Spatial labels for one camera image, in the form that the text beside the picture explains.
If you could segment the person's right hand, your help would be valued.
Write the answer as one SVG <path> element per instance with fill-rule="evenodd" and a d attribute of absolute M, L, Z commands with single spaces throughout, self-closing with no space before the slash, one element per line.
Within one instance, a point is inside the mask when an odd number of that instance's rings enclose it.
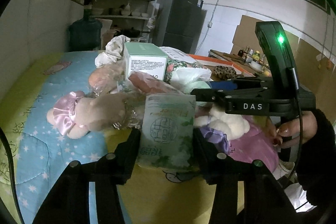
<path fill-rule="evenodd" d="M 280 148 L 289 148 L 299 143 L 300 129 L 303 129 L 302 143 L 306 143 L 317 132 L 317 120 L 311 111 L 302 113 L 302 127 L 299 118 L 286 122 L 278 128 L 272 123 L 270 118 L 266 119 L 263 129 L 266 137 L 270 139 L 273 145 Z"/>

